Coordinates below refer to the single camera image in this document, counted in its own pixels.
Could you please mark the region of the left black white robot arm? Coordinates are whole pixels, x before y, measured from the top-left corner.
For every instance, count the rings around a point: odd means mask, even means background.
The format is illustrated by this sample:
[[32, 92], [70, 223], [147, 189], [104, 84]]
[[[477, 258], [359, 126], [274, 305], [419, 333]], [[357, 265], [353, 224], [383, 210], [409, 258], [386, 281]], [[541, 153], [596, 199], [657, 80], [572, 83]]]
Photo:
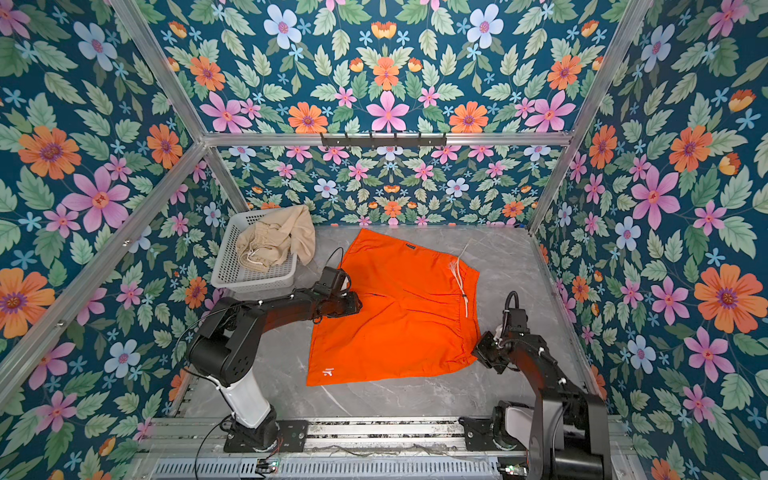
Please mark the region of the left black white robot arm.
[[283, 438], [277, 412], [257, 383], [254, 365], [262, 336], [297, 323], [355, 315], [362, 309], [349, 275], [326, 267], [310, 288], [266, 300], [224, 297], [197, 330], [187, 351], [196, 373], [212, 381], [230, 409], [227, 453], [268, 452]]

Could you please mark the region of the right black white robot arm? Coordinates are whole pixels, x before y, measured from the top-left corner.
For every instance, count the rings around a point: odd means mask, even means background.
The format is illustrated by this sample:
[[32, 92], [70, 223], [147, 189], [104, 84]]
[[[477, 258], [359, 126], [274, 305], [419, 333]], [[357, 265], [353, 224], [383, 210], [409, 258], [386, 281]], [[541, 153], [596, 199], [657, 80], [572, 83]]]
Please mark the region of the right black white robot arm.
[[501, 402], [492, 415], [500, 448], [520, 445], [525, 460], [503, 466], [507, 479], [611, 479], [607, 408], [602, 398], [569, 379], [546, 340], [530, 331], [526, 311], [506, 305], [498, 332], [486, 332], [473, 355], [485, 368], [521, 373], [531, 406]]

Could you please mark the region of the orange shorts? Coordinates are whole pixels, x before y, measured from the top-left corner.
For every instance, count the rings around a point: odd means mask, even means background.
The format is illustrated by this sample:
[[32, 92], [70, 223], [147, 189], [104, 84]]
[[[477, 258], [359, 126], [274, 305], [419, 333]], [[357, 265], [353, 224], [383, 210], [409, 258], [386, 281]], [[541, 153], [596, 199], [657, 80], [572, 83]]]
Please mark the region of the orange shorts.
[[341, 267], [362, 308], [314, 327], [308, 385], [435, 377], [475, 362], [480, 274], [459, 256], [363, 230]]

